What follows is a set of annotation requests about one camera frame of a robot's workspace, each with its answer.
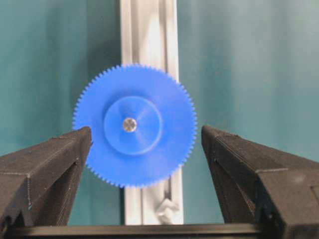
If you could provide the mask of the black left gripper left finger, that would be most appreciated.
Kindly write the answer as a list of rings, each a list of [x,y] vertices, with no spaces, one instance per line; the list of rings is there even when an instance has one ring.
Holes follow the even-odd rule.
[[[1,227],[66,225],[91,141],[83,127],[1,156]]]

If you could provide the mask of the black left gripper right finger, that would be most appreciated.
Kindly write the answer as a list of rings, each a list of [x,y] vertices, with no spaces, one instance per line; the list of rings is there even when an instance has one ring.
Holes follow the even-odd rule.
[[[201,143],[226,223],[269,225],[282,239],[319,236],[319,164],[205,125]]]

